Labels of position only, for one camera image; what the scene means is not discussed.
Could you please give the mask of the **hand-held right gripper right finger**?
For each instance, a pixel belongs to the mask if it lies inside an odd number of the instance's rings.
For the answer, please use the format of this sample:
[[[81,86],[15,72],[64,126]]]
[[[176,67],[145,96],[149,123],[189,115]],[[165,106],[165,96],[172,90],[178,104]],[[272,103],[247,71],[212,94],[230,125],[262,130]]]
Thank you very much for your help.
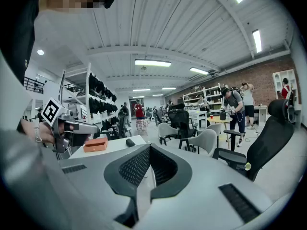
[[[150,166],[156,187],[150,192],[150,200],[178,195],[190,182],[192,168],[183,158],[157,146],[150,145]]]

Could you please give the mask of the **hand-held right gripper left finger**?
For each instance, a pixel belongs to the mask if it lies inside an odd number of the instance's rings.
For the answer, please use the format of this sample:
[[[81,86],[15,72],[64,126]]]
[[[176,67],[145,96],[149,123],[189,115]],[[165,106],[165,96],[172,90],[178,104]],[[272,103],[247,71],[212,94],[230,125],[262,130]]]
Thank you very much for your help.
[[[104,171],[104,179],[120,196],[127,196],[130,202],[124,213],[115,221],[133,227],[138,221],[137,188],[150,167],[150,145],[143,145],[134,152],[127,154],[108,164]]]

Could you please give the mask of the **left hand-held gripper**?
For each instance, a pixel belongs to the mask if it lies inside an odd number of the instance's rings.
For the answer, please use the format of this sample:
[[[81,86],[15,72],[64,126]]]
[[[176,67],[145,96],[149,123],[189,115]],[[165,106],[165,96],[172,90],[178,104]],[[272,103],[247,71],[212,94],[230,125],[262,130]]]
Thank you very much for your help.
[[[96,125],[72,119],[69,110],[52,97],[44,106],[42,117],[51,127],[55,150],[59,153],[64,153],[71,147],[82,146],[90,135],[96,139],[101,134]]]

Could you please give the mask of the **person's left forearm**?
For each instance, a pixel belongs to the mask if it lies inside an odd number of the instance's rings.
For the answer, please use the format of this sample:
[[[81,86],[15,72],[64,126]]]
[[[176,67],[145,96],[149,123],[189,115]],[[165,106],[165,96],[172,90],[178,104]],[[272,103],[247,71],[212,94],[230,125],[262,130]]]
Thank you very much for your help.
[[[30,139],[35,141],[34,127],[39,127],[39,123],[29,122],[29,121],[26,121],[25,119],[20,119],[16,130],[19,133],[22,133],[28,136]]]

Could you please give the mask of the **person's left hand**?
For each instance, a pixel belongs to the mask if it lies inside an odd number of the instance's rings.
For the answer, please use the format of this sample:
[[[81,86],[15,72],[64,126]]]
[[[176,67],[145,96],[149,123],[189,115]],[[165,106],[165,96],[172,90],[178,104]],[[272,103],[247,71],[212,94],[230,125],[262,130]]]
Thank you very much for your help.
[[[50,125],[47,122],[39,123],[39,135],[44,143],[55,143],[55,139],[51,130]]]

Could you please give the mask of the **orange cardboard box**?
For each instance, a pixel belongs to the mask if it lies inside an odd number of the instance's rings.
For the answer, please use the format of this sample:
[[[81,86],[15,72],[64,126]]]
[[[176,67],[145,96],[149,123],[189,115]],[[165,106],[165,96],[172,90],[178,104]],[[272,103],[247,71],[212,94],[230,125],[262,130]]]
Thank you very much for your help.
[[[107,138],[96,138],[85,142],[83,151],[84,152],[96,152],[104,151],[107,149],[108,139]]]

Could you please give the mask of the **black mesh office chair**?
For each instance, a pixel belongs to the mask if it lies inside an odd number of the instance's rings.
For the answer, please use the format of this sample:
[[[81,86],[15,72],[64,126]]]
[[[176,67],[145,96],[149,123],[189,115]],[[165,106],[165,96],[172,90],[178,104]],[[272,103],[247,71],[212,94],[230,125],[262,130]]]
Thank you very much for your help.
[[[183,103],[170,105],[168,117],[171,121],[171,127],[179,130],[178,135],[180,138],[190,138],[195,135],[195,130],[190,128],[189,113],[185,111]]]
[[[222,159],[228,166],[236,170],[251,181],[255,181],[260,169],[268,163],[291,139],[294,133],[294,125],[289,121],[288,111],[291,105],[287,99],[273,100],[268,106],[270,117],[266,124],[249,147],[247,154],[235,152],[235,138],[240,136],[238,132],[225,130],[231,135],[231,149],[216,148],[214,159]],[[244,166],[249,162],[251,169],[246,171]]]
[[[119,138],[125,138],[126,134],[128,133],[130,136],[131,134],[131,127],[127,125],[128,117],[126,116],[126,113],[123,111],[119,111],[118,113],[118,137]]]

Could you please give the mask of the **grey shell chair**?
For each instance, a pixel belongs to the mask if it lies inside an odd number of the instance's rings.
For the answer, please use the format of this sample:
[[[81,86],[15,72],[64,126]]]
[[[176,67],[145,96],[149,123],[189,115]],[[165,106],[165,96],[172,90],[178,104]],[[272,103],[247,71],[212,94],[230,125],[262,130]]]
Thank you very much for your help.
[[[221,124],[220,123],[214,123],[214,124],[211,124],[209,126],[207,126],[206,129],[211,129],[213,131],[216,132],[216,135],[217,135],[217,148],[219,148],[219,135],[221,134]]]
[[[171,138],[177,139],[179,137],[179,130],[172,128],[167,123],[160,123],[158,125],[158,137],[161,145],[166,145],[166,140]]]
[[[182,138],[179,141],[179,149],[182,148],[183,143],[186,143],[188,151],[191,146],[196,146],[198,153],[199,148],[202,148],[207,152],[208,157],[212,157],[217,147],[217,133],[212,129],[206,129],[195,137]]]

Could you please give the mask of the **row of black bags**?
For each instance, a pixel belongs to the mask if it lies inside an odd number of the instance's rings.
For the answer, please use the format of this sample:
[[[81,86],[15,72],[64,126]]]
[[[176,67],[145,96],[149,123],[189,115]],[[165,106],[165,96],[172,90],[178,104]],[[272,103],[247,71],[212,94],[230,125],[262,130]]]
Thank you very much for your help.
[[[119,122],[116,95],[92,72],[88,77],[88,107],[94,124],[101,124],[101,131],[108,131]]]

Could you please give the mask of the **white metal shelf rack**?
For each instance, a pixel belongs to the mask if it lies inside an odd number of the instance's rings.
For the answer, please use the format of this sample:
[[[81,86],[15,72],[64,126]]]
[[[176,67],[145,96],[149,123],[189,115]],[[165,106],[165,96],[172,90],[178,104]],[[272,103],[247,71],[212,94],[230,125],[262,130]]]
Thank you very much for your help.
[[[88,65],[85,68],[63,72],[60,84],[59,101],[68,108],[73,119],[84,123],[94,124],[90,118],[88,107],[88,77],[90,72],[102,81],[102,79],[92,71],[91,65]],[[101,131],[101,135],[108,137],[109,139],[117,139],[117,124],[112,126],[111,130]]]

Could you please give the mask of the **white desk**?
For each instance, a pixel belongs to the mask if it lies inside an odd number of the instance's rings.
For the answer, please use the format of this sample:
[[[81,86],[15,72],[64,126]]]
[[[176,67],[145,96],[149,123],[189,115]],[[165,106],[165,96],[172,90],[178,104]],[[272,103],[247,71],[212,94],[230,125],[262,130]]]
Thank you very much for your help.
[[[189,117],[197,124],[197,129],[207,128],[207,111],[189,110]]]

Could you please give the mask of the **round wooden table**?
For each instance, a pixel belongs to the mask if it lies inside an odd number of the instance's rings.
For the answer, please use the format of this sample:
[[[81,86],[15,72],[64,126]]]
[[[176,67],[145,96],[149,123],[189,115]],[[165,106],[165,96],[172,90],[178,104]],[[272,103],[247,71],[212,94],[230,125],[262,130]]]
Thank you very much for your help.
[[[210,122],[223,124],[224,127],[225,127],[225,130],[226,130],[227,129],[226,124],[230,123],[230,121],[232,121],[232,118],[226,117],[225,120],[221,120],[219,116],[213,116],[212,115],[212,116],[208,117],[207,120],[210,121]],[[231,147],[230,147],[230,142],[229,142],[230,141],[229,135],[227,134],[226,137],[227,137],[228,148],[230,149]]]

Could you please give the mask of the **black balcony railing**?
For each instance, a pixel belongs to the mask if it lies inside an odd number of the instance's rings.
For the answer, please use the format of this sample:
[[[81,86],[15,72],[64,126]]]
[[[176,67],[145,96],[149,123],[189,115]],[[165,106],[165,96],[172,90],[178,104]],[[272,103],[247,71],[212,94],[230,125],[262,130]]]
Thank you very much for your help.
[[[37,80],[24,77],[24,87],[26,90],[43,94],[45,84]]]

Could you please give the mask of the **person's black shirt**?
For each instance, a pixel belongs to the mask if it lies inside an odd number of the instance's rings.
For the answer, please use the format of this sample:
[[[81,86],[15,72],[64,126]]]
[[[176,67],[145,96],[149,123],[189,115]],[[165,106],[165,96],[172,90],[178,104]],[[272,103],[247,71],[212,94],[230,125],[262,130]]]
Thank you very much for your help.
[[[23,84],[35,42],[39,0],[0,0],[0,50]]]

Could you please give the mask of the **white arched cabinet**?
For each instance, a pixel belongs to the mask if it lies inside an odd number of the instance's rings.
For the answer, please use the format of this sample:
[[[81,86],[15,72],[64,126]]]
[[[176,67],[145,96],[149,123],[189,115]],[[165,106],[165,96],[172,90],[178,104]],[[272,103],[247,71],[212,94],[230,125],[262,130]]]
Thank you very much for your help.
[[[281,99],[282,96],[282,89],[283,89],[283,79],[288,79],[288,85],[290,86],[290,89],[294,93],[294,109],[296,111],[302,110],[302,105],[299,103],[299,95],[298,95],[298,83],[295,76],[294,69],[289,69],[285,71],[275,72],[272,74],[274,87],[275,87],[275,94],[276,99]]]

